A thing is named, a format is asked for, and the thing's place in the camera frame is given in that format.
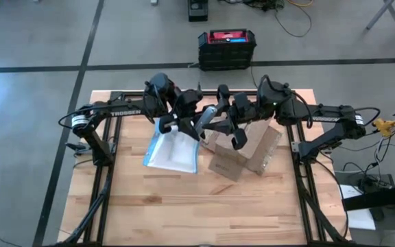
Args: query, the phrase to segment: yellow clamp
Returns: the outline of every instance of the yellow clamp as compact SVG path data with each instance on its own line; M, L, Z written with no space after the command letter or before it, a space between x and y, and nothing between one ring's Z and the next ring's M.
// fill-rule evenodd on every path
M395 126L395 121L385 121L381 118L374 120L373 125L384 136L390 137L392 135L392 128Z

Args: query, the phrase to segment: white label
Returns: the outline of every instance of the white label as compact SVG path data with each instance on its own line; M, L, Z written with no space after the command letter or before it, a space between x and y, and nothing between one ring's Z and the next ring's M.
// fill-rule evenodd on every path
M355 115L356 124L363 125L363 118L361 115Z
M111 113L113 117L137 115L137 114L141 114L141 110L124 110L121 112Z
M332 121L337 122L339 121L339 117L312 117L314 121Z
M71 125L74 127L78 124L88 124L89 120L84 115L75 116L71 119Z

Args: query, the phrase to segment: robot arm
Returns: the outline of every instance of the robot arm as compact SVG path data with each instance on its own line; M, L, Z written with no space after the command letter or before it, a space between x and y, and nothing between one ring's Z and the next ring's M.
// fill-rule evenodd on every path
M161 133L169 132L172 125L177 125L179 131L197 141L203 129L233 134L232 145L236 150L248 141L239 124L270 117L282 126L291 126L299 121L308 121L308 127L309 122L311 125L314 121L336 123L333 129L317 139L298 144L300 158L308 161L315 159L320 150L336 148L342 139L358 139L366 134L361 116L351 106L308 105L288 84L272 82L267 75L261 80L255 102L251 102L246 93L237 93L230 103L228 87L220 85L217 105L205 106L201 112L196 112L197 103L202 99L200 89L182 92L163 73L145 84L143 99L95 102L72 115L73 133L85 138L92 147L94 165L107 166L111 162L108 144L95 132L99 123L108 117L145 115L152 123L154 117L159 117ZM222 113L226 113L225 120L210 123L213 117Z

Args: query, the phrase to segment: small black box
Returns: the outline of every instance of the small black box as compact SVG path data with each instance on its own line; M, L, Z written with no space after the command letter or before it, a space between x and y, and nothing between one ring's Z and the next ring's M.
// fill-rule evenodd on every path
M208 20L208 0L189 0L189 21Z
M251 66L255 35L249 30L211 30L199 40L199 68L203 71L247 69Z

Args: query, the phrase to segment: white plastic bag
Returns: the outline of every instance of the white plastic bag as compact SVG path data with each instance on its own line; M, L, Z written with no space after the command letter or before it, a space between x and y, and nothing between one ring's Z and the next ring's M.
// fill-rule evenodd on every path
M166 134L159 133L159 120L150 141L143 164L148 167L170 169L179 172L198 172L199 141L172 126Z

